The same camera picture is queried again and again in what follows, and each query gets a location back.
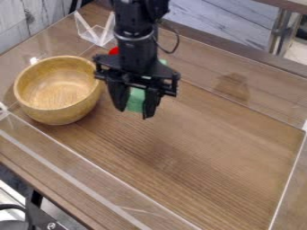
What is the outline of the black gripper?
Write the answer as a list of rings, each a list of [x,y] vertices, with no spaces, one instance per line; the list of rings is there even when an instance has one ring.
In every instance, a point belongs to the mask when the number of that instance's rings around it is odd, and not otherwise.
[[[119,111],[126,109],[130,88],[145,89],[143,119],[153,118],[161,98],[178,95],[181,74],[159,61],[159,43],[154,31],[137,37],[117,31],[114,37],[119,54],[94,56],[95,78],[109,85],[113,104]]]

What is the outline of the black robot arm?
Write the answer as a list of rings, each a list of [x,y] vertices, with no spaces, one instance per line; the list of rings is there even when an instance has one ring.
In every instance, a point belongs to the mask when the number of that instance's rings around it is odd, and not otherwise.
[[[159,23],[170,12],[170,0],[111,0],[113,34],[119,53],[93,57],[95,78],[109,87],[114,107],[125,111],[131,90],[145,91],[143,118],[155,116],[161,99],[177,96],[181,73],[159,61]]]

